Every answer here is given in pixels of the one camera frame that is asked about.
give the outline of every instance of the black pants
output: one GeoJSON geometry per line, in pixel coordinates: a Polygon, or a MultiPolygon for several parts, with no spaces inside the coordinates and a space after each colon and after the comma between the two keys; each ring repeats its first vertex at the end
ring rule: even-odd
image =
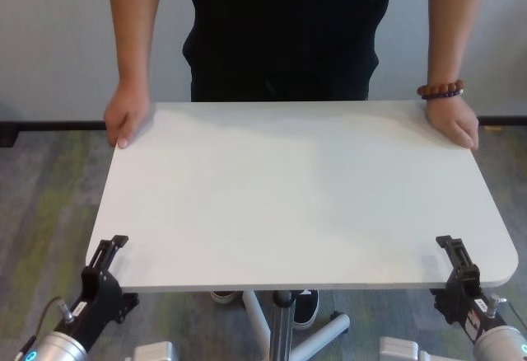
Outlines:
{"type": "Polygon", "coordinates": [[[370,77],[340,71],[265,74],[249,69],[192,67],[192,101],[366,100],[370,77]]]}

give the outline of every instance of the person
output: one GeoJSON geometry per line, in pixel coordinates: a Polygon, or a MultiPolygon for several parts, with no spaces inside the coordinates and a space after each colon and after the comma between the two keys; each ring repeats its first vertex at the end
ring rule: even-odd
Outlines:
{"type": "MultiPolygon", "coordinates": [[[[192,72],[192,101],[367,98],[378,64],[375,30],[389,0],[192,1],[194,27],[183,48],[192,72]]],[[[429,0],[429,86],[445,87],[458,79],[480,1],[429,0]]],[[[148,67],[158,3],[110,0],[119,84],[105,122],[110,144],[120,148],[130,144],[149,112],[148,67]]],[[[428,100],[427,118],[454,143],[478,147],[478,120],[461,96],[428,100]]],[[[229,302],[235,293],[212,296],[229,302]]],[[[318,306],[317,291],[299,295],[295,327],[309,327],[318,306]]]]}

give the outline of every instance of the blue light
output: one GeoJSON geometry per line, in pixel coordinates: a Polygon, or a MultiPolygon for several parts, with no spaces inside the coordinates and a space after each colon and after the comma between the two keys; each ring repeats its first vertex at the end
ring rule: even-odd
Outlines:
{"type": "Polygon", "coordinates": [[[32,351],[26,357],[26,361],[33,361],[35,359],[36,359],[36,351],[32,351]]]}

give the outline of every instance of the black sneaker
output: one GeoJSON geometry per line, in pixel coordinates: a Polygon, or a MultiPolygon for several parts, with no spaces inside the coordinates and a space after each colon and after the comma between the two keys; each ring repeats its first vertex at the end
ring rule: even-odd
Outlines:
{"type": "Polygon", "coordinates": [[[216,303],[226,305],[231,303],[241,295],[240,291],[213,291],[211,297],[216,303]]]}
{"type": "Polygon", "coordinates": [[[299,331],[311,328],[319,311],[319,290],[307,289],[296,297],[293,328],[299,331]]]}

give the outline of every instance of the hand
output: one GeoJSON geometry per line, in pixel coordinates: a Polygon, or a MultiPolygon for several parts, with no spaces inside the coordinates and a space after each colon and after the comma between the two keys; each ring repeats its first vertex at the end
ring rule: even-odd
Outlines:
{"type": "Polygon", "coordinates": [[[427,118],[454,143],[474,151],[478,149],[478,118],[461,96],[429,100],[427,118]]]}
{"type": "Polygon", "coordinates": [[[150,110],[148,85],[120,81],[105,112],[106,135],[110,145],[126,148],[150,110]]]}

